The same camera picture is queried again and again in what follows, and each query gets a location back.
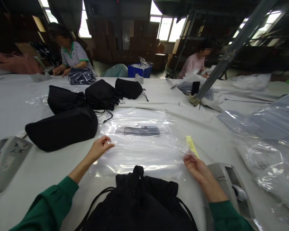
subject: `green sleeve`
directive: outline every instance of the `green sleeve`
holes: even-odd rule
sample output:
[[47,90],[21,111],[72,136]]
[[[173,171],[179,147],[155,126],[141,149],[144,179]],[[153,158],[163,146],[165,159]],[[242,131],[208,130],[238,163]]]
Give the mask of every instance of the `green sleeve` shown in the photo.
[[209,203],[215,231],[253,231],[251,225],[232,206],[230,201]]
[[49,187],[35,198],[24,219],[11,230],[59,231],[78,188],[68,176],[58,185]]

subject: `blue container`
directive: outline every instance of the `blue container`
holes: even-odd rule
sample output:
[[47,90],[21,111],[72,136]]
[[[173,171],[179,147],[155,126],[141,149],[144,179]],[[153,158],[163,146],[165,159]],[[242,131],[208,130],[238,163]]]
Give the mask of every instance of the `blue container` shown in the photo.
[[131,65],[127,67],[127,74],[129,78],[135,78],[136,74],[139,74],[140,76],[144,78],[150,78],[151,71],[152,71],[152,67],[149,67],[147,69],[140,69],[137,67],[132,67]]

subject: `black bag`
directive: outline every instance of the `black bag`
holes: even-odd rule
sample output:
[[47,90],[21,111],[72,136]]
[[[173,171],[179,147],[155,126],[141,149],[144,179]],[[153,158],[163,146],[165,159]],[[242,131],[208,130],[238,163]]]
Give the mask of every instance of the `black bag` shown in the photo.
[[68,74],[71,85],[89,85],[96,81],[93,70],[89,68],[72,67]]
[[79,107],[27,124],[30,140],[46,152],[89,140],[96,134],[98,121],[90,107]]
[[86,100],[94,110],[114,110],[115,104],[119,104],[122,96],[113,86],[104,80],[99,80],[89,86],[86,91]]
[[[137,99],[138,96],[143,93],[142,86],[137,81],[129,81],[117,78],[115,87],[123,97],[128,99]],[[143,94],[147,101],[149,101],[145,93]]]
[[54,114],[87,106],[83,92],[71,92],[52,85],[49,86],[47,102]]
[[[143,167],[135,166],[133,173],[117,175],[117,187],[106,188],[93,200],[76,231],[197,231],[191,212],[176,197],[178,184],[143,174]],[[106,192],[110,193],[89,216],[93,204]]]

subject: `green collar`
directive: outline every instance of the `green collar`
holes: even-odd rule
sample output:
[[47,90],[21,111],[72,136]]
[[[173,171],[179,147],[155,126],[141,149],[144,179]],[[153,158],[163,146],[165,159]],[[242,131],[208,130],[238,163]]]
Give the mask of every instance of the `green collar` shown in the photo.
[[74,41],[72,42],[72,49],[71,49],[71,53],[69,53],[65,48],[63,48],[63,52],[66,52],[70,55],[70,57],[72,58],[72,51],[74,49]]

